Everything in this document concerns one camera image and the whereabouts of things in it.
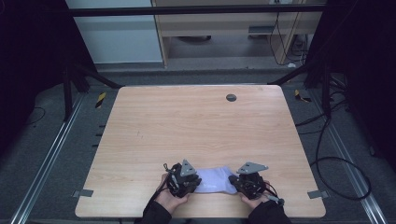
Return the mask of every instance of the white cabinet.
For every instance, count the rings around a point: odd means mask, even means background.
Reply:
[[[151,7],[149,0],[66,0],[69,8]],[[95,64],[161,63],[153,16],[75,18]]]

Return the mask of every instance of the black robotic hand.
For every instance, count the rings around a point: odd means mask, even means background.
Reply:
[[[259,171],[266,169],[268,166],[247,162],[237,171],[239,176],[230,175],[228,179],[236,191],[243,193],[250,200],[259,199],[267,191],[269,192],[268,199],[277,202],[278,205],[283,205],[285,201],[277,197],[275,190],[274,192],[268,189],[267,183],[259,175]]]
[[[184,160],[182,164],[177,163],[168,169],[164,165],[168,177],[166,178],[166,185],[172,195],[178,198],[184,197],[188,193],[193,193],[202,179],[196,174],[195,169]]]
[[[258,173],[249,175],[230,175],[230,183],[235,186],[238,192],[243,193],[250,200],[258,199],[265,192],[265,182]]]

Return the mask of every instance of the sleeve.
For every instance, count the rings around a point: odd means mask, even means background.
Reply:
[[[172,216],[157,202],[153,202],[140,224],[168,224]]]
[[[248,216],[250,224],[291,224],[283,209],[273,201],[260,203]]]

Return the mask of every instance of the wooden table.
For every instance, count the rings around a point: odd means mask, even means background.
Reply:
[[[227,94],[236,95],[234,102]],[[121,88],[80,197],[79,217],[141,217],[169,166],[195,169],[246,161],[285,199],[289,217],[322,217],[318,187],[278,86],[147,86]],[[174,217],[247,217],[239,196],[194,193]]]

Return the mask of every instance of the wire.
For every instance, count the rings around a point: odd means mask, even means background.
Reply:
[[[308,52],[307,47],[308,47],[308,35],[304,35],[304,44],[303,44],[303,49],[294,49],[294,46],[296,46],[296,40],[297,40],[297,36],[295,36],[293,38],[293,41],[291,43],[291,49],[290,52],[292,55],[296,56],[296,57],[301,57],[305,56],[305,54]]]
[[[303,135],[303,134],[320,133],[320,132],[321,132],[321,129],[318,130],[318,131],[314,131],[314,132],[309,132],[309,133],[298,133],[298,134]]]
[[[301,65],[305,64],[305,59],[306,59],[306,53],[307,52],[308,52],[308,35],[305,35],[304,51],[303,51],[303,54],[300,57],[300,64]]]
[[[341,101],[341,102],[335,104],[334,106],[332,106],[332,112],[333,112],[333,111],[336,111],[336,110],[337,110],[337,107],[338,107],[339,105],[345,104],[346,102],[347,102],[347,100],[343,100],[343,101]],[[295,126],[296,126],[296,127],[299,127],[299,126],[303,126],[303,125],[312,123],[312,122],[314,122],[315,120],[320,119],[320,118],[323,117],[324,115],[325,115],[325,113],[321,113],[321,114],[319,114],[319,115],[317,115],[317,116],[315,116],[315,117],[313,117],[313,118],[311,118],[311,119],[306,119],[306,120],[304,120],[303,122],[297,123],[297,124],[295,124]]]
[[[277,64],[277,65],[286,65],[286,63],[280,63],[280,62],[277,61],[276,56],[275,56],[275,52],[274,52],[274,49],[273,49],[273,46],[272,46],[272,37],[273,37],[273,35],[274,35],[274,31],[275,31],[276,28],[277,28],[277,32],[278,32],[278,35],[279,35],[280,43],[282,44],[283,53],[285,54],[286,58],[290,60],[288,63],[296,63],[296,62],[299,62],[299,60],[294,60],[294,59],[291,59],[291,58],[288,57],[288,53],[286,52],[285,44],[284,44],[284,42],[283,42],[282,36],[281,36],[281,34],[280,34],[280,30],[279,30],[279,12],[277,12],[277,13],[276,13],[276,21],[275,21],[274,29],[273,29],[273,31],[272,31],[271,34],[270,34],[270,40],[269,40],[269,42],[270,42],[270,48],[271,48],[271,51],[272,51],[272,53],[273,53],[273,55],[274,55],[276,64]]]
[[[334,92],[332,92],[332,94],[330,94],[330,97],[334,96],[335,94],[343,94],[343,95],[345,95],[346,92],[345,91],[334,91]]]
[[[163,181],[163,183],[160,185],[159,188],[157,188],[157,189],[155,190],[154,194],[153,194],[153,195],[151,196],[151,198],[148,200],[148,204],[146,205],[145,209],[143,210],[143,217],[144,217],[144,216],[146,215],[146,213],[149,211],[149,209],[150,209],[152,203],[153,203],[154,200],[158,197],[158,195],[160,195],[160,193],[161,193],[163,190],[165,190],[164,186],[165,186],[166,182],[168,182],[168,179],[169,179],[170,175],[171,175],[171,173],[168,172],[168,175],[166,176],[166,178],[165,178],[165,180]]]
[[[31,121],[29,123],[25,123],[25,125],[31,125],[31,124],[37,123],[40,120],[42,120],[44,118],[44,116],[46,116],[46,110],[43,107],[37,106],[37,107],[35,107],[35,109],[41,109],[43,111],[43,114],[41,115],[41,117],[39,119]]]
[[[268,184],[268,183],[265,183],[265,185],[268,185],[268,186],[269,186],[271,189],[273,189],[274,191],[268,189],[266,186],[265,186],[265,190],[267,190],[268,192],[270,192],[270,194],[272,194],[273,196],[276,196],[276,197],[277,197],[277,193],[276,193],[276,190],[275,190],[274,186],[272,186],[272,185],[270,185],[270,184]]]
[[[342,197],[342,198],[349,199],[349,200],[352,200],[352,201],[360,201],[360,200],[362,200],[362,199],[365,199],[365,198],[367,198],[367,197],[371,194],[372,185],[371,185],[370,179],[367,177],[367,175],[363,172],[363,170],[362,170],[361,168],[359,168],[357,165],[355,165],[355,164],[352,163],[351,161],[347,161],[347,160],[342,159],[342,158],[338,158],[338,157],[323,157],[323,158],[319,158],[319,157],[318,157],[319,148],[320,148],[320,143],[321,143],[321,140],[322,140],[324,131],[326,130],[326,127],[330,124],[330,121],[331,121],[331,119],[330,119],[330,118],[327,118],[326,121],[325,121],[325,124],[323,125],[323,128],[322,128],[322,130],[321,130],[321,132],[320,132],[320,136],[319,136],[319,139],[318,139],[318,144],[317,144],[317,148],[316,148],[315,160],[314,160],[313,162],[310,163],[310,166],[313,166],[314,164],[317,166],[317,172],[318,172],[318,176],[319,176],[320,180],[322,181],[322,183],[323,183],[329,190],[331,190],[331,191],[334,192],[335,194],[339,195],[339,196]],[[325,181],[325,179],[323,178],[323,176],[322,176],[322,174],[321,174],[321,172],[320,172],[320,169],[319,169],[319,162],[320,162],[320,161],[325,161],[325,160],[338,160],[338,161],[346,162],[346,163],[349,164],[349,165],[352,165],[355,169],[357,169],[359,172],[361,172],[361,175],[363,176],[364,180],[366,181],[366,184],[367,184],[367,187],[368,187],[367,192],[366,192],[363,196],[360,196],[360,197],[352,197],[352,196],[345,195],[345,194],[343,194],[343,193],[341,193],[341,192],[335,190],[334,188],[332,188],[332,187]]]

